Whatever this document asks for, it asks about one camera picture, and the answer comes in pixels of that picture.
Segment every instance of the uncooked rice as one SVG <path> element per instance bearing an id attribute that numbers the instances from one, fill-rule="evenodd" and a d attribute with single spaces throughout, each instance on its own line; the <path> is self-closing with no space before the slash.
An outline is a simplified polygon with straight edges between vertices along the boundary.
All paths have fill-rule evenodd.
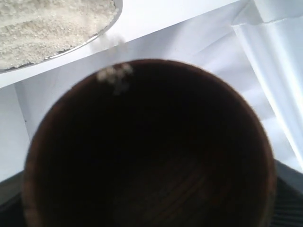
<path id="1" fill-rule="evenodd" d="M 0 0 L 0 69 L 85 43 L 117 14 L 112 0 Z"/>

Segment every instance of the dark wooden bowl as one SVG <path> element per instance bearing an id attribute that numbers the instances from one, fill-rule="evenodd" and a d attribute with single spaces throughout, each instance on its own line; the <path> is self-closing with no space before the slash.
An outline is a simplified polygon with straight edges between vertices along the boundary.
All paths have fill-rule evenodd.
<path id="1" fill-rule="evenodd" d="M 266 226 L 274 159 L 243 98 L 184 63 L 129 64 L 114 85 L 87 77 L 43 119 L 25 167 L 29 226 Z"/>

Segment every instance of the rice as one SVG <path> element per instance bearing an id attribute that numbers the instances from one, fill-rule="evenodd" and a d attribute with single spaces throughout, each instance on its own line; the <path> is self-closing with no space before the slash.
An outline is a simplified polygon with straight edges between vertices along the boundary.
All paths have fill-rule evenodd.
<path id="1" fill-rule="evenodd" d="M 112 0 L 0 0 L 0 69 L 86 42 L 117 14 Z"/>

